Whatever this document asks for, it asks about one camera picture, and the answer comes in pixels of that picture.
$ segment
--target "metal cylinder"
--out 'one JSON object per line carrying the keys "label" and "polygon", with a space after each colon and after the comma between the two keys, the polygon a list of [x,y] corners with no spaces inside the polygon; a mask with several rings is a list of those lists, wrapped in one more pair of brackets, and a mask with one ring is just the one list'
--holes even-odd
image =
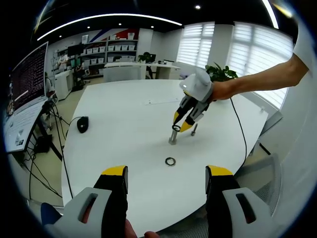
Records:
{"label": "metal cylinder", "polygon": [[169,144],[171,144],[171,145],[175,145],[176,144],[176,136],[177,136],[177,133],[179,132],[179,130],[180,130],[179,126],[173,126],[172,127],[172,135],[168,139]]}

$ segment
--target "computer screen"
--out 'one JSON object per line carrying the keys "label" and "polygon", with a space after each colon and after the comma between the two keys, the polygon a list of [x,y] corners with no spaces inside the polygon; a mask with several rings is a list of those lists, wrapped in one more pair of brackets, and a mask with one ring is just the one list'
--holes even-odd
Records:
{"label": "computer screen", "polygon": [[28,54],[12,72],[14,109],[45,95],[44,66],[48,44],[45,43]]}

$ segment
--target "monitor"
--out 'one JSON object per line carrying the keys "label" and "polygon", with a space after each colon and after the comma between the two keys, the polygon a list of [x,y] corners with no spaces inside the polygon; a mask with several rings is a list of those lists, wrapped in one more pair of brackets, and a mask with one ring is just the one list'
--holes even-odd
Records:
{"label": "monitor", "polygon": [[154,54],[150,54],[150,55],[151,55],[150,63],[153,63],[157,55],[154,55]]}
{"label": "monitor", "polygon": [[67,48],[67,56],[80,55],[84,52],[84,44],[79,44],[75,46],[70,46]]}
{"label": "monitor", "polygon": [[14,109],[45,96],[45,55],[48,42],[29,53],[14,69],[12,98]]}

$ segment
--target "human hand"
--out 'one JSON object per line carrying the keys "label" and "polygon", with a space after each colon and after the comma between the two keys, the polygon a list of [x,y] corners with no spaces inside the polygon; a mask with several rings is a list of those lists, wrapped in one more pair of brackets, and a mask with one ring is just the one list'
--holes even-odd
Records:
{"label": "human hand", "polygon": [[209,98],[209,103],[215,100],[225,100],[233,96],[233,88],[230,81],[213,82],[213,91]]}
{"label": "human hand", "polygon": [[[137,235],[135,234],[131,223],[128,221],[128,219],[125,219],[124,224],[124,237],[125,238],[137,238]],[[159,235],[154,232],[145,232],[144,238],[159,238]]]}

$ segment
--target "metal peg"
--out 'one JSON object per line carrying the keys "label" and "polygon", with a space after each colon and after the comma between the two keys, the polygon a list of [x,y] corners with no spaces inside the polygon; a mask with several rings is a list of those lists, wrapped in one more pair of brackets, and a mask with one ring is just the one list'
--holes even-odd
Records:
{"label": "metal peg", "polygon": [[198,123],[196,123],[194,130],[192,131],[192,133],[190,133],[191,136],[194,136],[196,134],[197,127],[198,127]]}
{"label": "metal peg", "polygon": [[169,144],[176,145],[176,136],[177,136],[177,133],[179,132],[179,130],[180,130],[179,126],[177,126],[177,125],[172,126],[172,135],[168,139]]}

